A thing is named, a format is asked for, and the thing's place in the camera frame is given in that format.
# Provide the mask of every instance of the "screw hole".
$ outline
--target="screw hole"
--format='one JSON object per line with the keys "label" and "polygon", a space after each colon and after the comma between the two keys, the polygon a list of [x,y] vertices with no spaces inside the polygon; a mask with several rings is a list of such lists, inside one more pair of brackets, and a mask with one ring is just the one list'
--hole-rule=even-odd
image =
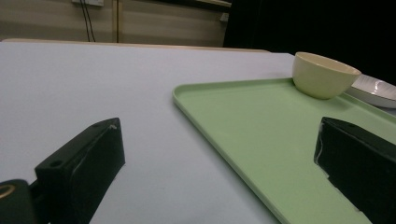
{"label": "screw hole", "polygon": [[13,185],[0,186],[0,199],[5,198],[10,193],[12,193],[14,190],[15,190],[15,186],[13,186]]}
{"label": "screw hole", "polygon": [[49,166],[50,167],[57,167],[62,164],[62,161],[53,161]]}

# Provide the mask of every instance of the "wall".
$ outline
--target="wall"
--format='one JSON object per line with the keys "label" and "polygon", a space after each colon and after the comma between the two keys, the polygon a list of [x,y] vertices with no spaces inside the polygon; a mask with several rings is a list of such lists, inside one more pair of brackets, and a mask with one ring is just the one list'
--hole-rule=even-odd
{"label": "wall", "polygon": [[123,41],[138,44],[222,47],[220,12],[155,1],[123,0]]}
{"label": "wall", "polygon": [[[89,13],[96,40],[112,42],[111,0]],[[82,9],[71,0],[0,0],[0,39],[6,38],[87,41]]]}
{"label": "wall", "polygon": [[[222,47],[221,13],[146,0],[121,0],[120,42]],[[112,0],[89,7],[98,42],[116,42]],[[0,40],[34,38],[87,41],[84,16],[71,0],[0,0]]]}

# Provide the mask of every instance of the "white table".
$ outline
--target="white table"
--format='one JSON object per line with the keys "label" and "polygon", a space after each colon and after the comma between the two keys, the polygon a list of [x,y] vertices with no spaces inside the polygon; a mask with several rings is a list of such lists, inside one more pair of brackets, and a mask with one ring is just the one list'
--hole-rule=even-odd
{"label": "white table", "polygon": [[290,77],[286,53],[0,43],[0,182],[118,117],[126,165],[92,223],[277,223],[174,105],[186,83]]}

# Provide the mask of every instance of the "cable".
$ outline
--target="cable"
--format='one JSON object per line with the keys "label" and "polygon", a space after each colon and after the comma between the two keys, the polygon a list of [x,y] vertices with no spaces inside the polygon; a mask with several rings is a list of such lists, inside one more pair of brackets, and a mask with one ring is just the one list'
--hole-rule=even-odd
{"label": "cable", "polygon": [[88,42],[91,42],[91,40],[90,40],[90,33],[89,33],[89,31],[88,31],[87,17],[85,16],[85,10],[84,10],[85,0],[79,0],[79,2],[81,3],[82,13],[84,14],[85,29],[87,30]]}
{"label": "cable", "polygon": [[96,40],[95,40],[95,36],[93,35],[93,29],[92,29],[92,24],[91,24],[90,13],[88,12],[88,8],[87,8],[87,4],[85,3],[85,0],[83,0],[83,1],[84,1],[84,7],[85,7],[85,11],[87,12],[88,21],[90,22],[90,27],[91,27],[91,34],[92,34],[92,39],[93,39],[93,42],[96,42]]}

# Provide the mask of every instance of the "plate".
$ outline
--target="plate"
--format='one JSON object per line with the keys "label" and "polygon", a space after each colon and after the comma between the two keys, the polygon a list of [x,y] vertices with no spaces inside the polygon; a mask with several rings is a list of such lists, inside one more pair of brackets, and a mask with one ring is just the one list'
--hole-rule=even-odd
{"label": "plate", "polygon": [[366,75],[360,75],[346,93],[370,105],[396,108],[396,87]]}

